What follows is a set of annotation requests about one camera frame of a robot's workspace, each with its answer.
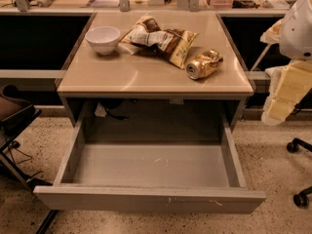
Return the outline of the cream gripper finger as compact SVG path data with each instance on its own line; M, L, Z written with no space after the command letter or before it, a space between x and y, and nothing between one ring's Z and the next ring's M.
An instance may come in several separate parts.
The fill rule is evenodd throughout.
M283 123L311 89L310 60L292 60L286 66L274 68L261 121L269 126Z
M260 41L266 44L278 44L281 39L281 27L282 20L279 19L272 26L270 26L265 32L260 36Z

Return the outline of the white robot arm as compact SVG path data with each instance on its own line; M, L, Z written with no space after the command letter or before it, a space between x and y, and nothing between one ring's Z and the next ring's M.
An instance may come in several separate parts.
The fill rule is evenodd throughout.
M312 0L296 0L285 16L260 37L279 44L280 53L291 61L268 68L269 96L261 121L269 126L283 123L312 88Z

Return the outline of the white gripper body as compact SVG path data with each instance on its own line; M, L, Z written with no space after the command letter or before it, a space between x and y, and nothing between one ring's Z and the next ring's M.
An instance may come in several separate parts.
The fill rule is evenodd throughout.
M297 0L285 14L281 27L280 53L290 59L312 59L311 0Z

